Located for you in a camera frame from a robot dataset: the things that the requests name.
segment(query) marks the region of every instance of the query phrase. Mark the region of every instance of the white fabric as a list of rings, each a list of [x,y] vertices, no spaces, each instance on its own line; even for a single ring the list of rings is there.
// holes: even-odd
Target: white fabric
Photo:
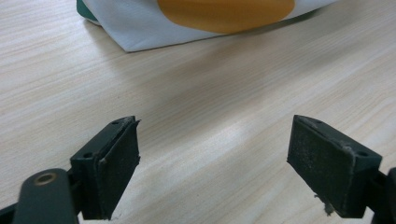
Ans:
[[[157,0],[83,0],[106,32],[126,51],[158,47],[208,38],[218,33],[196,30],[169,21]],[[295,0],[293,18],[336,0]]]

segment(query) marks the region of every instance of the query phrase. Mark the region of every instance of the orange circle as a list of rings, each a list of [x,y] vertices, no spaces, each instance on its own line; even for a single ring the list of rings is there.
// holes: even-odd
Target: orange circle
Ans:
[[[158,5],[178,25],[231,34],[281,21],[294,0],[158,0]]]

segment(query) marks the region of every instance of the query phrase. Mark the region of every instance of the green stripe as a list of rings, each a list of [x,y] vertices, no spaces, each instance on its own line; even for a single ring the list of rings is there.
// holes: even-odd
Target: green stripe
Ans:
[[[90,12],[90,10],[85,6],[84,2],[82,0],[77,0],[77,12],[79,15],[82,17],[92,20],[92,21],[98,21],[95,16]]]

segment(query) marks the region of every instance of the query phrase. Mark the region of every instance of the white bag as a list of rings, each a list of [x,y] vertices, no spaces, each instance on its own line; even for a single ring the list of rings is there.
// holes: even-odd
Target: white bag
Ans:
[[[126,51],[234,34],[300,16],[335,1],[83,0],[97,22]]]

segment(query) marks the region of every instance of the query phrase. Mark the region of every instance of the wooden table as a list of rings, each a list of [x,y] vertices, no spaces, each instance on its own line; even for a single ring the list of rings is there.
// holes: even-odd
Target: wooden table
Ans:
[[[396,166],[395,11],[394,0],[340,1],[242,35],[125,53],[74,1],[2,1],[0,206],[135,115],[142,159],[112,223],[370,223],[369,209],[327,217],[286,157],[300,114],[381,154],[382,172]]]

